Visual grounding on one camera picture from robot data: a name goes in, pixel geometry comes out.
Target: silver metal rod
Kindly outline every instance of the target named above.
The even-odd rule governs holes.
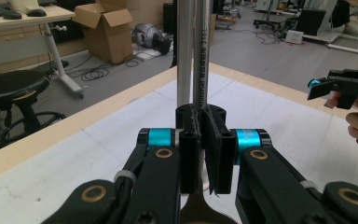
[[[190,103],[191,60],[193,52],[193,26],[195,2],[178,0],[177,20],[177,106]]]
[[[207,105],[209,73],[209,31],[211,1],[197,0],[194,34],[193,106],[203,111]]]

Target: open cardboard box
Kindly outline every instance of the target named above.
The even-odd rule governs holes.
[[[92,56],[110,63],[123,63],[133,57],[129,26],[132,17],[126,0],[100,0],[77,6],[72,20],[83,25]]]

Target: stool seat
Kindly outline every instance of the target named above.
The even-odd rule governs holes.
[[[0,75],[0,106],[48,87],[46,75],[37,71],[19,70]]]

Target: computer mouse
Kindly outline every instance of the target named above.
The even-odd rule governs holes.
[[[45,17],[47,16],[46,12],[43,9],[33,9],[27,12],[29,17]]]
[[[21,20],[22,15],[17,11],[9,11],[2,16],[5,20]]]

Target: gray floor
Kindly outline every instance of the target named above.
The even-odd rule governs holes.
[[[211,45],[211,63],[303,92],[308,92],[307,84],[312,78],[325,77],[331,69],[358,69],[358,54],[328,49],[322,43],[307,40],[301,45],[276,41],[272,43],[272,35],[256,35],[255,32],[262,33],[263,30],[255,29],[253,20],[261,19],[265,14],[253,12],[248,7],[239,8],[242,18],[230,27],[231,30],[216,29]],[[271,17],[274,21],[284,21],[286,18]],[[337,43],[348,47],[358,45],[354,40],[338,40]],[[65,58],[69,62],[69,66],[65,68],[68,74],[77,76],[80,72],[72,72],[79,68],[93,68],[103,63],[91,58],[80,67],[71,69],[85,62],[88,57],[88,53],[83,52]],[[134,67],[122,64],[109,68],[106,77],[93,81],[82,81],[80,77],[74,77],[76,83],[85,87],[84,99],[72,94],[57,78],[53,78],[48,90],[40,95],[34,108],[36,111],[52,110],[71,116],[169,69],[172,53],[147,62],[137,62],[139,64]]]

